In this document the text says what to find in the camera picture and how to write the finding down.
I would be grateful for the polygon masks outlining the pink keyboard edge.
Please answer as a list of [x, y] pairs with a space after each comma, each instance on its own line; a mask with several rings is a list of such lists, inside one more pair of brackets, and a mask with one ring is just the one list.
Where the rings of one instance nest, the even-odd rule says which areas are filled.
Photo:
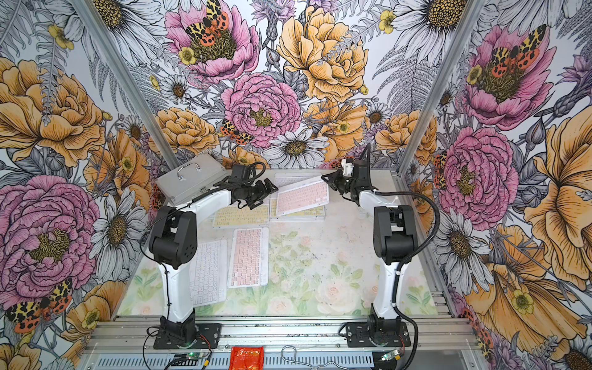
[[329, 187], [327, 183], [320, 177], [313, 177], [278, 189], [276, 215], [286, 216], [325, 206], [328, 203]]

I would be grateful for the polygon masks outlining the yellow keyboard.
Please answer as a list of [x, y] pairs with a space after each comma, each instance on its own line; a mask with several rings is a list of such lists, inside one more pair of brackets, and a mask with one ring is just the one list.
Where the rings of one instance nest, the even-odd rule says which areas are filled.
[[294, 212], [284, 216], [277, 216], [277, 200], [270, 200], [269, 219], [271, 222], [315, 222], [325, 220], [325, 207], [319, 206], [304, 211]]
[[242, 208], [230, 206], [219, 210], [214, 214], [213, 227], [226, 228], [260, 228], [267, 226], [270, 220], [270, 207], [268, 204], [254, 208]]

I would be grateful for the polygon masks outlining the pink keyboard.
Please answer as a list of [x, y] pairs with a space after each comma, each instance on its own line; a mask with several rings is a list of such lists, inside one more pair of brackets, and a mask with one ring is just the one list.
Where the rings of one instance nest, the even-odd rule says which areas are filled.
[[268, 284], [268, 247], [268, 228], [234, 231], [228, 288], [252, 288]]

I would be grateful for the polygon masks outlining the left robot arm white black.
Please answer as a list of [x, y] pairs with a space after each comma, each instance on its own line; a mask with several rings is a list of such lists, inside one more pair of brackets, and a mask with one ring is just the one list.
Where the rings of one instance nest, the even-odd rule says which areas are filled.
[[160, 317], [155, 347], [189, 348], [198, 339], [191, 302], [190, 263], [198, 248], [198, 225], [235, 203], [254, 209], [278, 188], [261, 180], [266, 165], [256, 161], [235, 165], [231, 173], [185, 205], [162, 206], [152, 223], [147, 257], [158, 264], [163, 280], [165, 309]]

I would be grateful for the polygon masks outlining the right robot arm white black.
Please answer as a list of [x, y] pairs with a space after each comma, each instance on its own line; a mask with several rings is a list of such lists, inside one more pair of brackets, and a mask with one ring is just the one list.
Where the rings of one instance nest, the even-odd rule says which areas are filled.
[[409, 346], [409, 330], [398, 307], [399, 282], [406, 265], [419, 250], [419, 237], [413, 207], [401, 203], [401, 197], [413, 197], [410, 191], [379, 192], [372, 185], [368, 160], [342, 160], [342, 167], [325, 174], [322, 180], [342, 197], [373, 216], [373, 248], [379, 265], [379, 286], [365, 326], [345, 325], [348, 345]]

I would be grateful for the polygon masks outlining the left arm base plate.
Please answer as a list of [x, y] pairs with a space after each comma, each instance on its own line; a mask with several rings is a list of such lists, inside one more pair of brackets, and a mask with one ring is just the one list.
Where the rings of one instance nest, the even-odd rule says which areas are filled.
[[182, 324], [166, 322], [159, 328], [153, 347], [157, 350], [216, 349], [221, 324]]

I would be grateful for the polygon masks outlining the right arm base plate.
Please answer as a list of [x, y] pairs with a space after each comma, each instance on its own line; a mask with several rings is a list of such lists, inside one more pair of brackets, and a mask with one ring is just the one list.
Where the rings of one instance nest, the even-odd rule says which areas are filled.
[[405, 322], [396, 325], [393, 330], [378, 330], [368, 323], [348, 322], [345, 326], [345, 338], [349, 348], [396, 347], [410, 348], [412, 341]]

